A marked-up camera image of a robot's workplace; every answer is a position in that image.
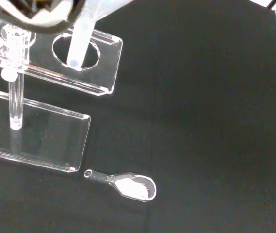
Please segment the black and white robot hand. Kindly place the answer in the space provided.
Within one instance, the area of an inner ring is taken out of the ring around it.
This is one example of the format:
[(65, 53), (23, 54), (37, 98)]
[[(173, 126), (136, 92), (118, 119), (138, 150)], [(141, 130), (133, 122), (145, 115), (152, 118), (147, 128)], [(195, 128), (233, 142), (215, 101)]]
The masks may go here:
[(27, 31), (60, 33), (75, 23), (85, 0), (0, 0), (0, 20)]

